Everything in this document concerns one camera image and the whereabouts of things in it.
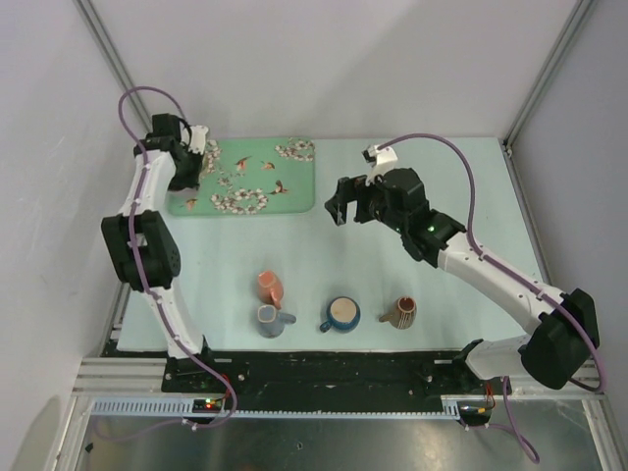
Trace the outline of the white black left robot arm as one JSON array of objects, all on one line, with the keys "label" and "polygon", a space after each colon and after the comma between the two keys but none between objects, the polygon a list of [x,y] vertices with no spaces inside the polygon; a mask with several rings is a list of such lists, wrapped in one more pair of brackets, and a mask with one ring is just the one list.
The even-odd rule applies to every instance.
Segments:
[{"label": "white black left robot arm", "polygon": [[183,379],[205,392],[217,382],[205,336],[195,326],[179,284],[182,258],[163,217],[168,195],[196,192],[208,129],[173,114],[152,117],[152,130],[133,149],[134,175],[119,212],[101,222],[118,279],[150,307],[174,360],[190,360]]}]

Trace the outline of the salmon pink mug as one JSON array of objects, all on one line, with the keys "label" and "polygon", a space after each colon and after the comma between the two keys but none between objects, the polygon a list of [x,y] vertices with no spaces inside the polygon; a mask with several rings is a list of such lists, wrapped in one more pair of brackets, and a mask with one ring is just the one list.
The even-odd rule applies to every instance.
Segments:
[{"label": "salmon pink mug", "polygon": [[282,309],[284,298],[284,286],[279,277],[273,271],[264,271],[257,277],[259,299],[276,309]]}]

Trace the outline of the grey blue small mug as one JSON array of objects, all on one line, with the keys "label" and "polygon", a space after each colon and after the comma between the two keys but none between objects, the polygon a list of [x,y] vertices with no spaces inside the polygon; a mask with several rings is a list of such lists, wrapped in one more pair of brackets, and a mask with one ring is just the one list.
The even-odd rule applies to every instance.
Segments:
[{"label": "grey blue small mug", "polygon": [[296,323],[296,317],[279,311],[274,305],[264,304],[257,310],[257,327],[259,333],[268,339],[277,338],[286,325]]}]

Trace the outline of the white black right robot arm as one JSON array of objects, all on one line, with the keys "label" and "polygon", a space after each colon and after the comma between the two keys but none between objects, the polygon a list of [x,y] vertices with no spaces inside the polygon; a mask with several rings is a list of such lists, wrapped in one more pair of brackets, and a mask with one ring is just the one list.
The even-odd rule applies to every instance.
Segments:
[{"label": "white black right robot arm", "polygon": [[455,385],[476,393],[489,379],[528,375],[560,390],[600,344],[595,303],[585,291],[566,293],[526,276],[469,240],[470,232],[449,215],[431,208],[412,169],[377,176],[341,178],[325,208],[336,225],[378,221],[399,234],[406,252],[464,281],[511,316],[524,335],[500,341],[474,340],[453,369]]}]

